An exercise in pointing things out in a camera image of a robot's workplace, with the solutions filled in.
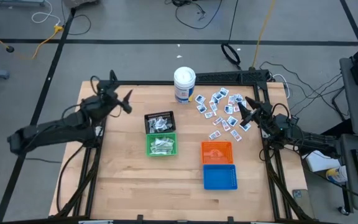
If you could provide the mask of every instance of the concrete floor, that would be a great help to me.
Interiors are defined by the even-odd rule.
[[[62,19],[60,0],[50,0],[53,14]],[[358,1],[346,0],[358,26]],[[193,6],[180,9],[194,26],[202,26],[216,10],[218,0],[200,1],[207,18],[197,21],[199,15]],[[270,1],[240,1],[232,32],[233,40],[257,40]],[[172,80],[173,71],[189,66],[196,72],[235,70],[221,53],[219,44],[204,44],[202,40],[225,40],[229,37],[235,0],[224,0],[213,22],[203,30],[194,30],[176,21],[175,7],[163,0],[101,0],[97,6],[83,7],[76,15],[85,14],[92,21],[87,34],[69,35],[72,39],[138,40],[133,44],[65,44],[57,64],[39,123],[59,118],[62,110],[76,102],[80,84],[90,76],[107,78],[113,69],[121,80]],[[0,6],[0,38],[46,39],[53,32],[54,18],[34,24],[31,15],[47,8],[15,4]],[[64,8],[66,18],[69,10]],[[81,32],[88,21],[79,17],[73,21],[70,32]],[[200,40],[199,44],[147,44],[145,40]],[[339,73],[339,59],[353,55],[358,46],[301,46],[291,41],[357,42],[354,31],[339,0],[284,0],[277,1],[262,40],[284,40],[286,45],[261,45],[257,66],[268,60],[284,64],[297,72],[301,79],[317,88]],[[17,52],[31,55],[36,44],[10,44]],[[242,67],[252,63],[255,45],[233,45]],[[45,44],[36,60],[21,60],[7,54],[0,45],[0,69],[9,70],[11,78],[0,80],[0,201],[11,175],[16,157],[9,152],[6,137],[28,125],[34,113],[45,77],[57,44]],[[288,82],[302,85],[294,75],[280,67],[264,65],[273,74],[280,73]],[[328,89],[342,86],[340,79]],[[290,106],[303,99],[299,88],[290,86]],[[343,112],[347,111],[344,93],[337,99]],[[296,113],[308,100],[291,112]],[[299,114],[300,126],[305,131],[320,133],[341,120],[320,99]],[[28,157],[60,161],[64,144],[43,147]],[[45,218],[48,215],[56,186],[60,164],[26,161],[9,204],[5,221]],[[358,211],[345,217],[336,207],[343,205],[342,192],[337,187],[314,176],[306,175],[316,217],[326,222],[358,223]]]

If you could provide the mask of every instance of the white cable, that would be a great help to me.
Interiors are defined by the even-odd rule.
[[[52,16],[52,17],[58,19],[58,22],[56,23],[56,26],[58,26],[58,25],[60,24],[60,18],[57,17],[57,16],[52,15],[52,11],[53,11],[52,4],[51,4],[49,1],[47,1],[47,0],[45,0],[45,1],[46,1],[46,2],[49,4],[49,6],[50,6],[50,12],[49,12],[49,13],[36,12],[36,13],[34,13],[34,14],[32,15],[31,20],[32,20],[33,22],[35,22],[35,23],[43,23],[43,22],[45,22],[50,16]],[[44,19],[42,19],[41,21],[35,21],[35,20],[34,20],[34,16],[35,16],[35,15],[38,15],[38,14],[40,14],[40,15],[46,15],[46,17],[45,17]]]
[[[275,74],[275,75],[273,76],[273,78],[276,77],[276,76],[280,76],[280,77],[283,78],[284,83],[285,83],[285,85],[287,86],[287,92],[288,92],[287,99],[289,99],[290,96],[291,96],[291,93],[290,93],[290,88],[288,87],[288,83],[287,83],[286,79],[285,79],[284,76],[281,75],[281,74]]]

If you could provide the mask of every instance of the small packet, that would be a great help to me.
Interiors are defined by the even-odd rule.
[[[229,90],[227,90],[227,89],[222,87],[219,92],[222,94],[222,96],[227,97],[227,94],[229,93]]]
[[[197,109],[200,113],[204,113],[207,110],[204,104],[198,105]]]
[[[234,125],[236,125],[237,123],[237,119],[236,118],[233,118],[232,116],[230,116],[228,119],[227,119],[227,122],[232,126],[234,127]]]
[[[239,135],[239,133],[237,133],[236,130],[233,130],[230,133],[231,133],[231,135],[233,135],[233,137],[236,139],[236,141],[240,141],[242,139],[242,137]]]
[[[241,96],[241,94],[237,94],[236,96],[237,96],[237,97],[236,97],[235,101],[236,101],[236,102],[242,102],[242,96]]]
[[[218,118],[213,122],[213,124],[214,124],[214,125],[217,125],[217,124],[219,124],[222,120],[223,120],[222,117],[218,117]]]
[[[223,95],[220,92],[214,93],[212,96],[217,100],[221,100],[221,98],[223,98]]]
[[[211,140],[216,139],[217,137],[221,136],[221,133],[219,131],[214,131],[214,133],[209,135],[209,138]]]
[[[211,110],[212,111],[217,111],[218,110],[218,107],[216,106],[216,103],[215,102],[209,102],[209,106],[211,107]]]
[[[224,106],[224,112],[227,114],[233,114],[233,107],[232,106]]]
[[[232,106],[234,104],[235,96],[229,96],[228,105]]]
[[[230,126],[227,124],[225,120],[222,120],[222,126],[225,131],[230,130]]]
[[[248,123],[248,124],[246,124],[244,127],[241,126],[241,124],[240,124],[240,128],[242,128],[245,132],[247,132],[247,131],[251,128],[251,124]]]
[[[205,101],[205,97],[203,97],[202,95],[198,95],[195,99],[195,101],[199,104],[203,104]]]
[[[205,113],[204,115],[205,115],[205,118],[208,119],[208,118],[212,118],[213,116],[216,116],[216,112],[212,111],[209,113]]]
[[[219,100],[216,99],[215,96],[212,96],[210,102],[214,102],[215,104],[218,104],[218,103],[219,103]]]

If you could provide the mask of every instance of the wooden table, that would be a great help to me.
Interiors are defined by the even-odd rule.
[[[229,95],[240,93],[254,97],[252,87],[225,87]],[[137,215],[143,215],[145,220],[225,221],[228,216],[235,221],[274,220],[265,163],[259,159],[262,141],[255,123],[251,123],[248,132],[238,125],[234,127],[242,136],[242,140],[236,142],[221,124],[212,124],[217,117],[206,119],[199,114],[196,102],[179,105],[173,86],[122,85],[116,92],[122,99],[130,89],[134,90],[130,99],[132,113],[123,112],[119,118],[109,117],[106,122],[91,218],[135,220]],[[196,86],[195,94],[204,95],[208,102],[219,89],[220,86]],[[287,105],[282,83],[268,83],[268,93],[271,104]],[[78,102],[91,95],[90,83],[83,82]],[[228,97],[221,100],[217,111],[224,119],[229,117],[223,110],[227,100]],[[117,114],[118,110],[114,109],[111,114]],[[175,115],[178,154],[146,157],[144,115],[170,110]],[[285,110],[278,106],[276,113],[285,114]],[[233,116],[241,120],[239,112]],[[218,141],[232,142],[237,190],[203,188],[200,143],[209,140],[209,134],[215,130],[222,133]],[[78,147],[78,142],[67,144],[63,164]],[[63,175],[61,206],[78,186],[84,151],[69,163]],[[281,150],[281,155],[288,191],[307,189],[299,156],[289,150]],[[282,197],[278,190],[277,193],[280,216],[284,218]],[[57,212],[55,200],[56,194],[51,215]],[[82,200],[80,214],[85,210],[85,201]]]

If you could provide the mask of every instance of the yellow object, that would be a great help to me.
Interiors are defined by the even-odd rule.
[[[39,44],[39,45],[37,46],[37,49],[35,50],[34,55],[32,56],[31,59],[34,59],[34,58],[37,56],[37,54],[38,54],[38,49],[41,47],[42,44],[48,42],[48,41],[49,41],[50,39],[52,39],[57,33],[59,33],[60,31],[63,30],[63,27],[61,27],[61,26],[54,26],[54,28],[55,28],[55,32],[53,33],[53,35],[51,35],[48,39],[44,40],[41,44]]]
[[[34,52],[34,54],[33,54],[33,56],[32,56],[31,59],[34,59],[34,58],[37,56],[38,50],[39,50],[39,48],[41,47],[41,45],[43,45],[44,43],[48,42],[50,39],[52,39],[52,38],[53,38],[57,33],[59,33],[60,31],[63,31],[63,27],[62,27],[62,26],[57,26],[57,25],[55,25],[54,28],[55,28],[55,32],[53,33],[53,35],[51,35],[48,39],[44,40],[41,44],[39,44],[39,45],[37,46],[37,49],[35,50],[35,52]],[[3,46],[5,46],[7,49],[9,48],[9,46],[6,45],[6,44],[5,44],[4,42],[2,42],[1,40],[0,40],[0,44],[2,44]]]
[[[265,28],[266,28],[266,24],[267,24],[267,21],[269,21],[270,19],[270,15],[272,14],[272,11],[273,11],[273,8],[274,8],[274,4],[276,3],[276,0],[272,0],[272,4],[270,5],[270,9],[268,10],[268,13],[267,13],[267,16],[264,20],[264,24],[262,26],[262,30],[260,31],[260,34],[259,34],[259,38],[258,38],[258,42],[256,44],[256,50],[255,50],[255,55],[254,55],[254,61],[252,62],[252,66],[251,67],[254,67],[255,66],[255,62],[256,62],[256,58],[258,56],[258,50],[259,50],[259,42],[262,38],[262,34],[264,33],[265,31]]]

